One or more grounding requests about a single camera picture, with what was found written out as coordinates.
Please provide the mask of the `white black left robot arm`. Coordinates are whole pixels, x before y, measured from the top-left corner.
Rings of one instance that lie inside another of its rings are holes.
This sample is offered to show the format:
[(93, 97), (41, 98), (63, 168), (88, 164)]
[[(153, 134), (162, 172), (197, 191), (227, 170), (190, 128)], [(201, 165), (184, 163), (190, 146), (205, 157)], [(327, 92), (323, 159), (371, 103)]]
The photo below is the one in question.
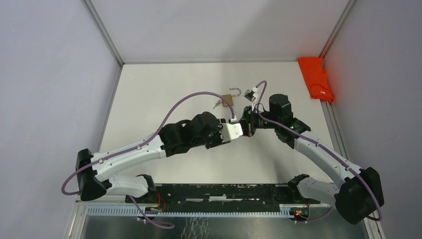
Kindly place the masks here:
[(191, 148), (207, 149), (231, 142), (242, 136), (238, 123), (226, 123), (209, 112), (192, 120), (169, 123), (157, 136), (104, 153), (83, 149), (77, 155), (77, 180), (82, 201), (92, 201), (104, 195), (130, 195), (150, 203), (156, 198), (151, 176), (121, 176), (120, 171), (151, 160), (187, 153)]

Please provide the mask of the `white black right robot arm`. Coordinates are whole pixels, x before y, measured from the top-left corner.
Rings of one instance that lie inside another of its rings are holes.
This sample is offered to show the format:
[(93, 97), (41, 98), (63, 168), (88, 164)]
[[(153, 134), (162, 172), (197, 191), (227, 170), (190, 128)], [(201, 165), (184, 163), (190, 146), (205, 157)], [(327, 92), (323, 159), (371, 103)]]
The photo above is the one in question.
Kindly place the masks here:
[(288, 96), (272, 95), (269, 110), (259, 109), (257, 93), (244, 96), (251, 102), (239, 121), (246, 136), (252, 137), (258, 129), (273, 129), (281, 142), (306, 156), (332, 180), (322, 182), (305, 174), (295, 177), (287, 190), (291, 202), (307, 198), (328, 204), (353, 225), (365, 218), (381, 220), (384, 196), (374, 168), (364, 169), (329, 149), (307, 124), (294, 117)]

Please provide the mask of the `silver key bunch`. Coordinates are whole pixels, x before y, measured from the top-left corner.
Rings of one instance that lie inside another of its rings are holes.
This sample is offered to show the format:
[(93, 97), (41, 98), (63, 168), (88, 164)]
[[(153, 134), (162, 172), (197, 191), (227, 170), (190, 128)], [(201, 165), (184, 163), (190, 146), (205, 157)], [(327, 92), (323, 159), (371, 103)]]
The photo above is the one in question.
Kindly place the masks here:
[(223, 100), (217, 101), (216, 104), (214, 105), (214, 107), (212, 109), (215, 109), (215, 108), (217, 108), (220, 105), (223, 105)]

